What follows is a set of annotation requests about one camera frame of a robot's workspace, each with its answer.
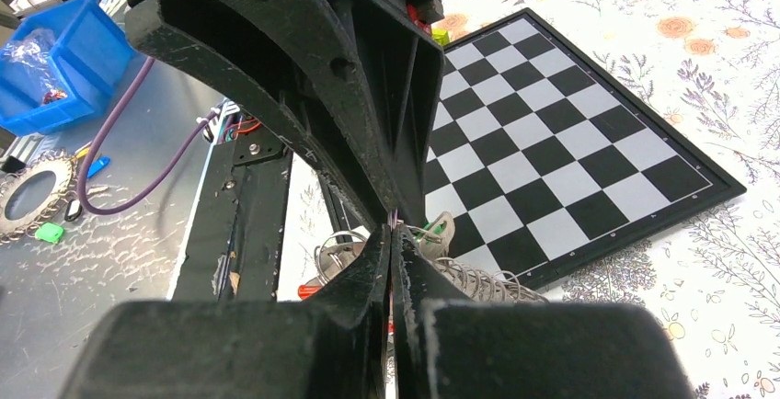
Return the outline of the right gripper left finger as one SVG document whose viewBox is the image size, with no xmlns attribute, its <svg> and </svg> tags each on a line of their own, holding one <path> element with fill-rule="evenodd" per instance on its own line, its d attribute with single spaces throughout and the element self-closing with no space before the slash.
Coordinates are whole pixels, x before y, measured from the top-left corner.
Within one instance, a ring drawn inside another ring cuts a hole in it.
<svg viewBox="0 0 780 399">
<path fill-rule="evenodd" d="M 126 302 L 64 398 L 366 398 L 384 392 L 391 230 L 301 302 Z"/>
</svg>

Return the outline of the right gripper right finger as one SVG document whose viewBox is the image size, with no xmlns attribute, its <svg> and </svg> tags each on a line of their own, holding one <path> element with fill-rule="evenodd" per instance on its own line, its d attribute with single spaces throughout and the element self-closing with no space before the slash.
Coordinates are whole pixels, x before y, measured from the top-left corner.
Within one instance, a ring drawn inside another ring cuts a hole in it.
<svg viewBox="0 0 780 399">
<path fill-rule="evenodd" d="M 391 237 L 401 398 L 690 398 L 671 343 L 621 303 L 477 302 Z"/>
</svg>

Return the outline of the key with green tag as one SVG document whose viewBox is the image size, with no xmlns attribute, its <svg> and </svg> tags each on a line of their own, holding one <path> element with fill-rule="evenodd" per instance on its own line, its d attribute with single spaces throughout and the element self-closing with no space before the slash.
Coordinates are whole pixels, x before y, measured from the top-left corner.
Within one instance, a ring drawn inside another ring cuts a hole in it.
<svg viewBox="0 0 780 399">
<path fill-rule="evenodd" d="M 453 216 L 443 211 L 433 222 L 417 230 L 419 252 L 429 260 L 447 257 L 454 234 Z"/>
</svg>

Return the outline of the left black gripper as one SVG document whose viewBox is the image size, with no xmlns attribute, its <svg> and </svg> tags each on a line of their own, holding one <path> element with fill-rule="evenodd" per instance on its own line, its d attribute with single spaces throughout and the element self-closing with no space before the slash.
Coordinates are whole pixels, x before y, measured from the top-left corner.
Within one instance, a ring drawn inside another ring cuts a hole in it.
<svg viewBox="0 0 780 399">
<path fill-rule="evenodd" d="M 218 1 L 129 0 L 128 40 L 258 118 L 369 228 L 422 222 L 442 0 Z"/>
</svg>

